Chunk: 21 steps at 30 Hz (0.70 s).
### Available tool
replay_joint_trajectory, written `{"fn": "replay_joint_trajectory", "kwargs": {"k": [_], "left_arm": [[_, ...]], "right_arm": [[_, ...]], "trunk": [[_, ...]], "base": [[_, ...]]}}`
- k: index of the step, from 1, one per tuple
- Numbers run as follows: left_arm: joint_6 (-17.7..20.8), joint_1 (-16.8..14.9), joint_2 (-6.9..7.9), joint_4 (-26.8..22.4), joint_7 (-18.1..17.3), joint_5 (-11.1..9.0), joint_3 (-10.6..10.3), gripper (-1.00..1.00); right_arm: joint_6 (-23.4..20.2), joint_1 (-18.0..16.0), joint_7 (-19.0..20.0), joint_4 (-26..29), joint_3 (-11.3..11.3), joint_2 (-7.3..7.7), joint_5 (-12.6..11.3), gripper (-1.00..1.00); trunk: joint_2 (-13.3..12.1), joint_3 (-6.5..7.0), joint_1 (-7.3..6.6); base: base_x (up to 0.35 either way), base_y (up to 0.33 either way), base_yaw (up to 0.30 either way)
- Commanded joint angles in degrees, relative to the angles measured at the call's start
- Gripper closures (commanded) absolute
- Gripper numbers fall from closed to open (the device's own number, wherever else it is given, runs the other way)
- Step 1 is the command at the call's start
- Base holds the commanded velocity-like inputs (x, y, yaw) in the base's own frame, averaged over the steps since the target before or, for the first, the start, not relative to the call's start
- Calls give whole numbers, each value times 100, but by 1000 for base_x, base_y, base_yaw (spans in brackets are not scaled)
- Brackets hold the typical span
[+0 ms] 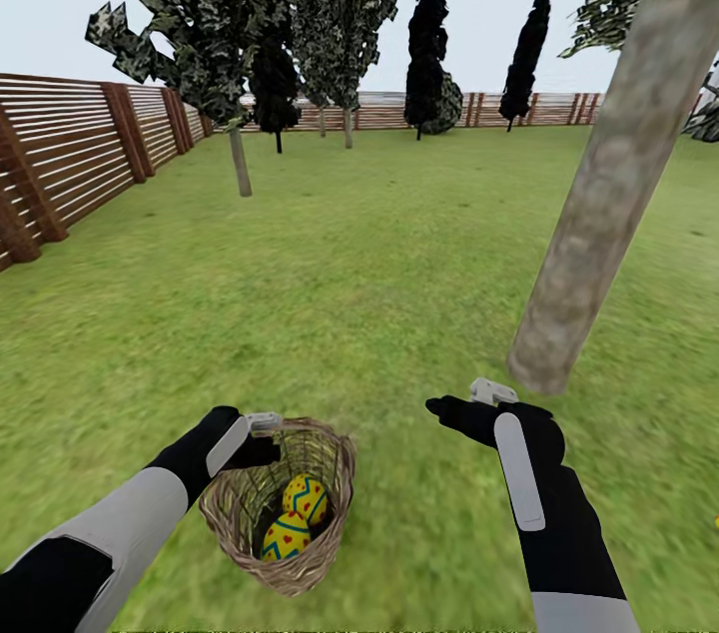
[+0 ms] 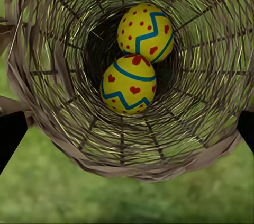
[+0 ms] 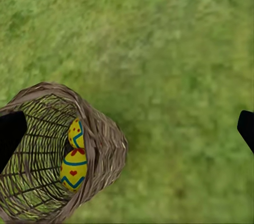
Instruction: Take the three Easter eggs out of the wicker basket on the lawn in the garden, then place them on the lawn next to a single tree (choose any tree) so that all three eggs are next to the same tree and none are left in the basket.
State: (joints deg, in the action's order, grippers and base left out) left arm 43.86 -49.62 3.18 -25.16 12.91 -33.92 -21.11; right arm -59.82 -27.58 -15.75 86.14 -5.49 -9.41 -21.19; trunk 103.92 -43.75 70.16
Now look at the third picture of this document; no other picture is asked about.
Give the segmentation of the easter egg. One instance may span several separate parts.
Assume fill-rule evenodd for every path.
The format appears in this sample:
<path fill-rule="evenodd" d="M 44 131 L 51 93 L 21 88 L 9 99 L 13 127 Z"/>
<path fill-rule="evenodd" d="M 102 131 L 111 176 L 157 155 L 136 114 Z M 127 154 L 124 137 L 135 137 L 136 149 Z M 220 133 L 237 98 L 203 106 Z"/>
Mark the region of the easter egg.
<path fill-rule="evenodd" d="M 87 172 L 87 161 L 84 148 L 70 148 L 67 156 L 60 158 L 62 162 L 58 169 L 61 187 L 76 193 Z"/>
<path fill-rule="evenodd" d="M 70 142 L 70 147 L 74 147 L 75 149 L 84 148 L 83 132 L 78 118 L 72 122 L 67 135 Z"/>

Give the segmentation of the wicker basket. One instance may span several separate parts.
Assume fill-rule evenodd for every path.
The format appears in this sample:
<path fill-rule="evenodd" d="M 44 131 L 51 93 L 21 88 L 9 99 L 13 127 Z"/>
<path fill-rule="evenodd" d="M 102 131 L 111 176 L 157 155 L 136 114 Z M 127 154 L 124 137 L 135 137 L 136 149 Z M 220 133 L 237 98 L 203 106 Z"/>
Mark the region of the wicker basket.
<path fill-rule="evenodd" d="M 48 101 L 50 98 L 52 102 Z M 66 85 L 57 82 L 41 82 L 18 91 L 18 94 L 0 109 L 0 116 L 18 111 L 24 111 L 26 121 L 30 126 L 29 131 L 24 134 L 21 144 L 18 145 L 18 149 L 13 153 L 13 173 L 11 173 L 11 162 L 8 162 L 4 171 L 0 173 L 0 188 L 2 190 L 0 191 L 0 217 L 5 224 L 62 224 L 73 215 L 76 208 L 81 207 L 120 177 L 128 153 L 125 134 L 114 120 L 96 110 Z M 40 111 L 42 112 L 40 116 L 35 115 Z M 61 180 L 57 157 L 60 152 L 60 142 L 54 143 L 59 137 L 55 136 L 57 130 L 54 128 L 51 132 L 51 128 L 63 129 L 60 134 L 64 139 L 62 145 L 62 158 L 64 158 L 67 156 L 70 146 L 67 132 L 76 118 L 81 123 L 83 132 L 87 172 L 79 190 L 73 193 L 59 186 Z M 31 125 L 33 121 L 35 122 Z M 45 124 L 46 127 L 42 133 Z M 43 138 L 37 152 L 38 137 Z M 44 150 L 44 141 L 47 139 L 46 150 Z M 28 149 L 25 150 L 27 145 Z M 18 168 L 15 173 L 16 154 Z M 43 161 L 45 154 L 47 154 L 50 164 L 46 168 Z M 42 167 L 38 160 L 39 156 Z M 49 181 L 42 175 L 42 172 L 48 174 L 46 177 Z M 19 189 L 14 179 L 16 175 L 19 176 L 21 182 L 30 183 L 28 190 Z M 7 177 L 11 180 L 13 194 L 10 192 Z M 57 191 L 56 193 L 54 193 L 53 187 Z M 41 203 L 30 204 L 30 198 L 24 194 L 28 191 L 34 192 L 42 200 Z M 46 199 L 43 198 L 41 191 L 47 197 Z M 18 194 L 23 197 L 29 207 L 22 203 Z M 56 202 L 56 208 L 52 206 L 52 201 Z M 47 205 L 53 211 L 43 212 L 36 209 L 42 204 Z M 20 214 L 29 218 L 20 218 Z"/>

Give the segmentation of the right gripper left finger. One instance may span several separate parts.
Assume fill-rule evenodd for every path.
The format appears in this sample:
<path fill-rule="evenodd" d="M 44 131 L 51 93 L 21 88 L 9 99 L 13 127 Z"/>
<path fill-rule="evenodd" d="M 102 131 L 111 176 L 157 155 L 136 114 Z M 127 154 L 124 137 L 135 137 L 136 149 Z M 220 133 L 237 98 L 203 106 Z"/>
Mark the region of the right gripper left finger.
<path fill-rule="evenodd" d="M 0 173 L 10 162 L 13 153 L 21 144 L 22 138 L 29 131 L 24 111 L 0 116 Z"/>

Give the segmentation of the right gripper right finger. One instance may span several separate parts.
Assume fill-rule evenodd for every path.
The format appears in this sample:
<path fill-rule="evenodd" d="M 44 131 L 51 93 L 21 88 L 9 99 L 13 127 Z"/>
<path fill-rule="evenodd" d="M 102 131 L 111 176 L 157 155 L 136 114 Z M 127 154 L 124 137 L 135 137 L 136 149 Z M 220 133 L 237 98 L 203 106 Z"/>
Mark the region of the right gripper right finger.
<path fill-rule="evenodd" d="M 254 153 L 254 113 L 242 111 L 239 116 L 237 129 Z"/>

